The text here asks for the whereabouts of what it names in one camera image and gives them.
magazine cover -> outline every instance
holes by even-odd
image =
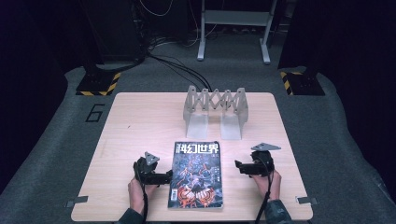
[[[223,205],[218,142],[175,142],[169,208]]]

yellow and black hazard tape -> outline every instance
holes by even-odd
[[[111,81],[110,86],[107,91],[77,91],[76,95],[86,95],[86,96],[94,96],[94,95],[111,95],[111,93],[116,89],[117,82],[119,81],[121,73],[117,73],[113,80]]]
[[[294,75],[302,75],[302,73],[294,72]],[[285,85],[286,92],[288,95],[294,95],[293,90],[291,89],[290,83],[288,81],[288,73],[280,72],[280,76],[282,77],[283,84]]]

illustrated cover art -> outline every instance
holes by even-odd
[[[169,208],[223,205],[218,142],[175,142]]]

black sleeve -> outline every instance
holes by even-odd
[[[143,217],[135,210],[128,208],[116,224],[142,224]]]
[[[293,221],[286,210],[285,205],[280,200],[268,202],[264,210],[265,219],[268,224],[292,224]]]

human arm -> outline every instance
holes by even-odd
[[[272,184],[270,188],[270,198],[265,207],[264,214],[268,224],[292,224],[293,221],[285,205],[280,201],[280,183],[282,176],[274,170],[270,175]],[[264,198],[268,191],[268,176],[252,175],[251,176],[259,188],[260,195]]]
[[[148,195],[148,199],[152,198],[155,189],[158,188],[156,185],[146,185],[145,192]],[[122,215],[117,224],[141,224],[143,222],[143,209],[145,202],[143,198],[143,190],[140,186],[140,182],[133,178],[128,184],[129,192],[129,208]]]

